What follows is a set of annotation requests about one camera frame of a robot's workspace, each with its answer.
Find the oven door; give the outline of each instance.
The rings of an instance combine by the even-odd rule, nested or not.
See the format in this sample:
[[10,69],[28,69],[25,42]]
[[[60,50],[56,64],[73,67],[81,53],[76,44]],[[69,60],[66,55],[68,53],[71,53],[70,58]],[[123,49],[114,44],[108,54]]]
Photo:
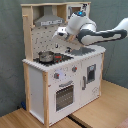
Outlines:
[[80,79],[70,78],[49,87],[50,125],[61,120],[79,108]]
[[82,61],[81,107],[99,97],[102,54]]

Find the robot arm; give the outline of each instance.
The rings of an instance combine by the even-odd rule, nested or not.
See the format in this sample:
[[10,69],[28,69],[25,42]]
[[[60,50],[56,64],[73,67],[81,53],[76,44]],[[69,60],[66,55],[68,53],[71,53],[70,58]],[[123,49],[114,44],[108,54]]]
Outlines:
[[72,14],[67,27],[59,27],[56,32],[56,36],[65,41],[69,41],[71,35],[77,37],[70,40],[71,42],[83,45],[120,40],[128,36],[128,18],[123,19],[112,30],[96,32],[95,22],[90,20],[85,12],[75,12]]

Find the stove burner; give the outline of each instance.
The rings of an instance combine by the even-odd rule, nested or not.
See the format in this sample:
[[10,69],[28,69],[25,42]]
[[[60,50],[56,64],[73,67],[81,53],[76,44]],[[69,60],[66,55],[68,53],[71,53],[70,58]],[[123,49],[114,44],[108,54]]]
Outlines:
[[[70,56],[67,56],[67,55],[63,55],[63,54],[59,54],[62,56],[62,60],[61,62],[64,62],[64,61],[67,61],[67,60],[70,60],[70,59],[73,59],[73,57],[70,57]],[[52,65],[55,65],[55,64],[59,64],[61,63],[60,61],[51,61],[51,62],[41,62],[39,58],[36,58],[33,60],[34,62],[37,62],[37,63],[40,63],[46,67],[49,67],[49,66],[52,66]]]

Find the wooden toy kitchen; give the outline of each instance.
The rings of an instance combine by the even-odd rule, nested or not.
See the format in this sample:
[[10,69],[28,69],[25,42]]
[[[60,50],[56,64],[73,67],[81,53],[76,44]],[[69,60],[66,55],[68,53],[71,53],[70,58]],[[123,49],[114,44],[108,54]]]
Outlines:
[[90,2],[23,4],[27,111],[49,127],[101,95],[105,49],[52,39]]

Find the knob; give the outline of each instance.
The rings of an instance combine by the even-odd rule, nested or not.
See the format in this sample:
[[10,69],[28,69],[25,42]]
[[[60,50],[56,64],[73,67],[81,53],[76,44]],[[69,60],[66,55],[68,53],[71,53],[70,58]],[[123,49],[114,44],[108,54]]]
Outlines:
[[77,70],[77,67],[73,67],[73,68],[72,68],[72,71],[73,71],[73,72],[76,72],[76,70]]
[[54,74],[54,78],[55,78],[55,79],[59,79],[59,74],[58,74],[58,73],[55,73],[55,74]]

